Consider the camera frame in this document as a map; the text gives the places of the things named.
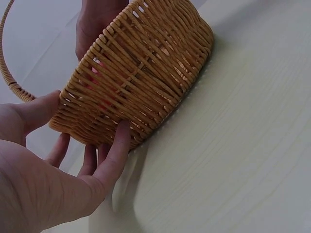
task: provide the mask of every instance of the finger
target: finger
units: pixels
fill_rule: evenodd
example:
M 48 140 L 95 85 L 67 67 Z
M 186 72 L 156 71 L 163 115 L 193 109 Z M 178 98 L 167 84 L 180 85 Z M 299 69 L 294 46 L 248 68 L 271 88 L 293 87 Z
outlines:
M 130 141 L 130 124 L 128 121 L 123 121 L 117 128 L 114 143 L 107 158 L 94 172 L 94 177 L 102 183 L 105 191 L 109 191 L 122 174 L 130 149 Z
M 70 142 L 70 135 L 66 133 L 62 133 L 57 142 L 55 143 L 53 149 L 49 153 L 46 161 L 54 167 L 59 168 L 62 163 Z
M 82 168 L 78 176 L 91 176 L 97 167 L 97 153 L 96 147 L 93 145 L 86 145 L 84 150 L 84 159 Z
M 102 164 L 102 162 L 107 158 L 110 146 L 108 144 L 102 144 L 98 149 L 98 161 L 97 166 Z
M 59 94 L 60 91 L 54 91 L 31 102 L 14 105 L 24 122 L 26 135 L 49 122 L 57 110 Z

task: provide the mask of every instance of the wrist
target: wrist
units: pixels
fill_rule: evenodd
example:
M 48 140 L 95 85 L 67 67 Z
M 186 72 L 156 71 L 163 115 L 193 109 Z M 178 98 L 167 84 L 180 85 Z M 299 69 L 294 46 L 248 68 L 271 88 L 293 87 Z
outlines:
M 30 226 L 16 199 L 12 184 L 0 171 L 0 229 L 3 233 L 38 233 L 39 229 Z

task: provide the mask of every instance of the woven basket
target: woven basket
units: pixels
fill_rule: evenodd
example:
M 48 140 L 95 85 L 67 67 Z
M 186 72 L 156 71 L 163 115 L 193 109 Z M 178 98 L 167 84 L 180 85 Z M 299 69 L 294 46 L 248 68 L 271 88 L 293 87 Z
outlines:
M 7 14 L 0 26 L 0 40 Z M 211 54 L 213 33 L 189 0 L 135 0 L 103 31 L 74 70 L 50 121 L 84 144 L 112 144 L 123 119 L 131 121 L 131 149 L 180 103 Z M 23 101 L 35 97 L 10 74 L 5 82 Z

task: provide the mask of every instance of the right hand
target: right hand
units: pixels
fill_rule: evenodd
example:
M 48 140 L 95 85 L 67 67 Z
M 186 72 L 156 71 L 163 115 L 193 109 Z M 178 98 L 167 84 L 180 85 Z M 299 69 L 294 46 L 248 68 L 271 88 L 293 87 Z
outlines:
M 83 0 L 76 24 L 76 55 L 79 61 L 127 4 L 128 0 Z

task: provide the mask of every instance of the left hand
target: left hand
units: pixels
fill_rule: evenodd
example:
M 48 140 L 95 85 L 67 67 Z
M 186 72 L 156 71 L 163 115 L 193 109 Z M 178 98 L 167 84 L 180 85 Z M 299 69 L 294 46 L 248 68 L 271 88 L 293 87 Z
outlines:
M 121 122 L 110 148 L 87 145 L 78 177 L 58 169 L 70 136 L 60 135 L 42 160 L 26 148 L 26 136 L 45 125 L 59 91 L 24 104 L 0 105 L 0 226 L 6 232 L 41 232 L 90 215 L 120 177 L 130 147 L 130 127 Z

